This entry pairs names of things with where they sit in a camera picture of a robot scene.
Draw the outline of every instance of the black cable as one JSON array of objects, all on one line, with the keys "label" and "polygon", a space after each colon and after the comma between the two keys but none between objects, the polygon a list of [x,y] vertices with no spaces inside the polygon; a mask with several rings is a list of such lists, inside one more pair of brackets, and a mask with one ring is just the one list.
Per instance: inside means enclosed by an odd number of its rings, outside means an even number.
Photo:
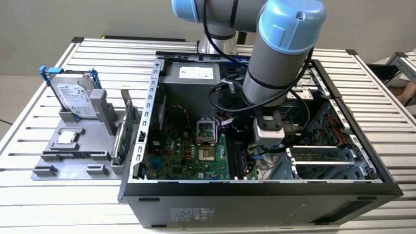
[{"label": "black cable", "polygon": [[9,124],[9,125],[13,125],[10,122],[8,122],[8,121],[5,121],[5,120],[2,120],[2,119],[0,119],[0,122],[6,123],[6,124]]},{"label": "black cable", "polygon": [[233,62],[236,65],[241,66],[241,67],[248,67],[246,64],[238,62],[236,59],[233,59],[232,57],[229,57],[228,55],[225,55],[225,53],[221,51],[221,49],[216,46],[216,44],[213,43],[213,40],[210,38],[210,34],[208,31],[208,23],[206,23],[206,8],[208,8],[208,0],[204,0],[204,12],[202,12],[202,25],[204,25],[204,34],[206,36],[206,39],[209,41],[209,44],[212,45],[212,47],[214,48],[216,52],[225,58],[228,59],[230,62]]},{"label": "black cable", "polygon": [[253,109],[256,109],[256,108],[258,108],[258,107],[262,107],[262,106],[265,106],[266,104],[272,103],[273,101],[276,101],[278,98],[281,98],[281,97],[292,90],[292,88],[293,88],[294,85],[297,84],[298,80],[300,80],[301,77],[304,76],[305,71],[306,71],[306,68],[308,68],[308,64],[309,64],[309,62],[310,62],[310,60],[312,60],[312,53],[313,53],[313,47],[312,47],[312,49],[309,50],[308,57],[306,57],[306,60],[305,60],[305,64],[304,64],[304,66],[302,66],[302,68],[301,68],[300,73],[297,74],[296,79],[294,79],[293,82],[288,85],[288,87],[286,87],[273,98],[270,98],[269,100],[266,100],[266,101],[264,101],[264,102],[261,102],[261,103],[258,103],[258,104],[256,104],[256,105],[252,105],[252,106],[249,106],[249,107],[245,107],[245,108],[241,108],[241,109],[236,109],[236,110],[229,110],[229,109],[226,109],[226,108],[218,106],[218,104],[216,104],[216,103],[213,102],[213,100],[212,100],[210,95],[212,95],[216,91],[218,91],[218,90],[222,89],[221,87],[214,86],[214,87],[210,89],[209,93],[208,93],[208,101],[209,101],[209,103],[210,103],[218,110],[221,110],[221,111],[224,111],[224,112],[229,112],[229,113],[237,113],[237,112],[242,112],[242,111],[250,111],[250,110],[253,110]]},{"label": "black cable", "polygon": [[301,97],[297,95],[297,93],[296,93],[293,90],[290,90],[289,92],[293,94],[293,96],[296,97],[296,99],[297,99],[297,100],[300,101],[300,103],[302,104],[304,109],[305,109],[305,112],[306,112],[306,119],[305,119],[305,121],[304,121],[304,123],[302,123],[302,125],[301,125],[302,128],[305,129],[306,126],[308,126],[308,124],[309,124],[309,121],[310,121],[309,107],[308,107],[305,101],[302,101]]}]

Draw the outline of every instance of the light blue joint cap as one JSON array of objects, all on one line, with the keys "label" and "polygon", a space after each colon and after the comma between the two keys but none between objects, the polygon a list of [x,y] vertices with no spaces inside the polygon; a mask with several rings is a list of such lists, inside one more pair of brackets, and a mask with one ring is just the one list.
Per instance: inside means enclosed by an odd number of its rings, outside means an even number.
[{"label": "light blue joint cap", "polygon": [[258,18],[258,33],[266,45],[286,55],[314,46],[326,8],[317,0],[268,0]]},{"label": "light blue joint cap", "polygon": [[177,18],[192,23],[198,23],[200,18],[197,16],[194,0],[170,0],[172,10]]}]

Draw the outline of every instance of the screw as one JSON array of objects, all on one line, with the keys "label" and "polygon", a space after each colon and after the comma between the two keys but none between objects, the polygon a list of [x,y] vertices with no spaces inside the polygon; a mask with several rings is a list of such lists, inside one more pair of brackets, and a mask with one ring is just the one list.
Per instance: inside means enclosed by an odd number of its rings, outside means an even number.
[{"label": "screw", "polygon": [[302,16],[301,12],[297,12],[296,18],[297,18],[298,20],[302,20],[302,19],[304,19],[304,16]]}]

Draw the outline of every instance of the blue latch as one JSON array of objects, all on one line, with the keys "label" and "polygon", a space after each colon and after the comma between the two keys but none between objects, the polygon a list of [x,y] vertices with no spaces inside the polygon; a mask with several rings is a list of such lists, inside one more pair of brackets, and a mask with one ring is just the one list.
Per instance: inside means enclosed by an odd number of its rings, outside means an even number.
[{"label": "blue latch", "polygon": [[93,84],[96,85],[97,89],[101,89],[101,83],[100,83],[100,79],[98,79],[98,72],[90,68],[89,73],[92,75],[92,80],[93,80]]}]

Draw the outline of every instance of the cable connector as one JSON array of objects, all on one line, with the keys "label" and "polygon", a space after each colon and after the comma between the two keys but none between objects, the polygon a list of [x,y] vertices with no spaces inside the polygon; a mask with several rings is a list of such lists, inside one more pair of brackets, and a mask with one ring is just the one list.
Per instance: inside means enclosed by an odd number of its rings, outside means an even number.
[{"label": "cable connector", "polygon": [[228,84],[226,83],[218,83],[217,85],[212,86],[210,92],[213,93],[213,92],[224,90],[226,88],[228,88]]},{"label": "cable connector", "polygon": [[228,85],[229,92],[234,94],[234,83],[226,79],[221,79],[221,82]]}]

